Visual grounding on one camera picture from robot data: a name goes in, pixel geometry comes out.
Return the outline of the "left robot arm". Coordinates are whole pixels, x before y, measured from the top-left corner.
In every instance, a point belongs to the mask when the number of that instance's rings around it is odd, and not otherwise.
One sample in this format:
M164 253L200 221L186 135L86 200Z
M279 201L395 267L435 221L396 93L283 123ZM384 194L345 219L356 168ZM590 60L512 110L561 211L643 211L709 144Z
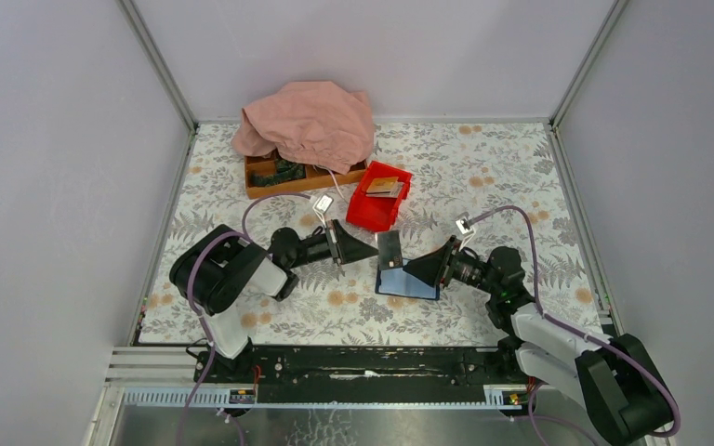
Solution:
M299 282L294 269L330 259L342 266L378 255L378 250L349 234L336 219L306 237L288 227L277 229L265 249L226 225L219 225L172 265L169 281L188 301L217 353L216 370L231 382L248 376L250 343L241 325L237 300L255 290L277 301L288 298Z

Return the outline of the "grey card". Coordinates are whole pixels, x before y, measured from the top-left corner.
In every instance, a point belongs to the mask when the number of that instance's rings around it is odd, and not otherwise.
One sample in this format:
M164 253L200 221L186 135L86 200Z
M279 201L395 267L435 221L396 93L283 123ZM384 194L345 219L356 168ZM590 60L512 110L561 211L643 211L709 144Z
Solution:
M377 266L380 271L401 269L403 252L398 230L388 230L376 234Z

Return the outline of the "navy blue card holder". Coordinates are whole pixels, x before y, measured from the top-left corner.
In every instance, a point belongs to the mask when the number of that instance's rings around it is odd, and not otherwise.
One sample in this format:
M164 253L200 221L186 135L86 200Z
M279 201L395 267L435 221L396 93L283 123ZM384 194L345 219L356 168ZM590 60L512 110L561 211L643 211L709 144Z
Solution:
M402 268L383 269L377 267L375 293L428 301L438 301L441 290L425 284Z

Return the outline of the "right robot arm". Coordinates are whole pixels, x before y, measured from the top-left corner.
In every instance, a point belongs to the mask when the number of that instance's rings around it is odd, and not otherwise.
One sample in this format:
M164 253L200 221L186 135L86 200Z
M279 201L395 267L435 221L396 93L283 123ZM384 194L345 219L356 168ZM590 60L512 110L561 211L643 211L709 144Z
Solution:
M403 269L432 287L457 281L486 292L489 319L510 344L496 357L499 376L518 383L528 375L555 387L585 409L609 444L678 432L679 407L641 340L591 334L547 313L524 286L516 249L500 246L481 260L451 237Z

